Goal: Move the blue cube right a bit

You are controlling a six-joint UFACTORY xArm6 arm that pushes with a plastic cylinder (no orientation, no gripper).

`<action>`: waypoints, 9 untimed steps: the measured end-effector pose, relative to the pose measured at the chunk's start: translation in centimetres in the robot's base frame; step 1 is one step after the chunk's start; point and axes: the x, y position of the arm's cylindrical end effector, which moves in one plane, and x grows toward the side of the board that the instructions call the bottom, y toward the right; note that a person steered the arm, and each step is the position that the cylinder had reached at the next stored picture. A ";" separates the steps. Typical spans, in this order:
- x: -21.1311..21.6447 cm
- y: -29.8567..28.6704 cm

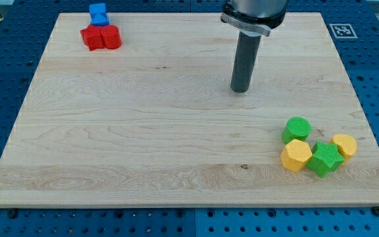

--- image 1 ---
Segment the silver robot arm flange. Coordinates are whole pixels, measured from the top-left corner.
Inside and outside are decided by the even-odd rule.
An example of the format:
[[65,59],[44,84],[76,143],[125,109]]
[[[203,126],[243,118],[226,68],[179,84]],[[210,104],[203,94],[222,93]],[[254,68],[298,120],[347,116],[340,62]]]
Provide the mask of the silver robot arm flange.
[[287,9],[288,0],[229,0],[220,20],[247,36],[269,37],[283,23]]

